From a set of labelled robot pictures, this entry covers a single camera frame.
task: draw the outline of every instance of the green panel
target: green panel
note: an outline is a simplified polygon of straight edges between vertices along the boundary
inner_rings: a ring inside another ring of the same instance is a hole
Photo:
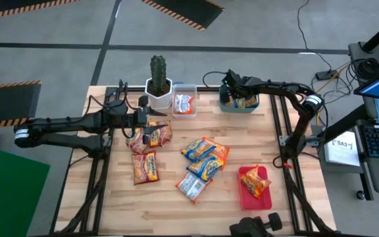
[[[0,151],[0,236],[25,237],[49,165]]]

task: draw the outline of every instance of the hazard tape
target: hazard tape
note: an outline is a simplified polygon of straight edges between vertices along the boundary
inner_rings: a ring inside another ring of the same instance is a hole
[[[193,22],[192,20],[190,20],[190,19],[188,19],[188,18],[186,18],[184,16],[179,15],[178,13],[176,13],[174,11],[169,10],[166,7],[162,6],[162,5],[159,5],[159,4],[157,4],[157,3],[155,3],[155,2],[153,2],[151,0],[141,0],[141,1],[143,3],[149,5],[149,6],[152,6],[152,7],[156,8],[157,10],[161,11],[162,13],[168,14],[169,16],[175,18],[176,20],[180,20],[183,23],[185,23],[185,24],[187,24],[189,26],[194,27],[197,30],[205,31],[205,28],[202,25],[200,25],[200,24],[198,24],[196,22]],[[220,7],[221,9],[224,9],[224,7],[221,7],[220,5],[217,5],[216,3],[213,3],[213,2],[210,2],[210,1],[206,1],[206,2],[211,3],[214,6]]]
[[[16,8],[16,9],[10,9],[10,10],[5,10],[5,11],[0,11],[0,17],[1,16],[9,16],[9,15],[18,14],[18,13],[25,13],[25,12],[28,12],[28,11],[34,11],[34,10],[44,9],[44,8],[47,8],[47,7],[53,7],[53,6],[62,5],[62,4],[65,4],[65,3],[73,3],[73,2],[77,2],[77,1],[80,1],[80,0],[54,0],[54,1],[47,2],[47,3],[30,5],[30,6],[26,6],[26,7],[19,7],[19,8]]]
[[[216,7],[218,7],[218,8],[220,8],[220,9],[222,9],[222,10],[224,10],[224,7],[220,6],[217,3],[213,3],[212,1],[209,1],[209,0],[205,0],[205,1],[208,2],[208,3],[210,3],[210,4],[212,4],[212,5],[214,5],[214,6],[216,6]]]
[[[6,83],[6,84],[0,84],[0,88],[7,88],[7,87],[13,87],[13,86],[34,85],[34,84],[42,84],[42,81]]]
[[[31,119],[33,118],[16,118],[16,119],[9,119],[9,120],[1,120],[0,127],[23,124]]]

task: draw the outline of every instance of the red plate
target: red plate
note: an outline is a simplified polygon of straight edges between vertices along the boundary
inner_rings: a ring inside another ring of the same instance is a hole
[[[241,183],[241,176],[254,167],[241,167],[238,172],[238,183],[240,186],[241,207],[245,210],[269,210],[272,207],[270,186],[264,189],[260,199],[255,198],[249,190]],[[258,175],[262,179],[267,179],[267,170],[259,167]]]

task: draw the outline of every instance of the black floor mat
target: black floor mat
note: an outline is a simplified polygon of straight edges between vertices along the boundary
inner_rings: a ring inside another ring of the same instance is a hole
[[[0,17],[76,1],[79,0],[0,0]]]
[[[224,7],[207,0],[142,0],[163,13],[204,31]]]
[[[0,127],[34,118],[41,81],[0,84]]]

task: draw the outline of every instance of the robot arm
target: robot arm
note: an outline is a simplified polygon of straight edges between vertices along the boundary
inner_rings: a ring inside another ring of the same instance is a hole
[[[103,108],[95,113],[88,113],[77,118],[37,118],[14,127],[16,134],[14,142],[18,147],[36,147],[41,144],[57,145],[71,148],[81,148],[89,154],[89,157],[104,155],[105,141],[103,133],[108,128],[120,128],[125,136],[124,129],[131,128],[131,136],[134,136],[136,128],[143,129],[143,142],[147,143],[147,135],[162,128],[165,125],[146,127],[147,116],[166,116],[148,107],[148,97],[141,96],[138,100],[138,108],[133,108],[133,113],[128,112],[128,102],[115,99],[102,105]],[[85,131],[97,134],[88,137],[70,136],[58,134],[58,132]]]
[[[324,104],[324,100],[308,86],[298,83],[285,82],[265,82],[260,78],[241,78],[238,74],[229,70],[222,80],[226,85],[228,93],[221,94],[222,101],[229,101],[229,96],[233,98],[246,98],[264,93],[268,95],[282,95],[289,99],[293,108],[299,113],[299,120],[293,134],[286,140],[284,146],[284,159],[296,158],[305,148],[305,133],[309,122],[318,113]],[[296,95],[304,95],[305,99],[300,102]]]

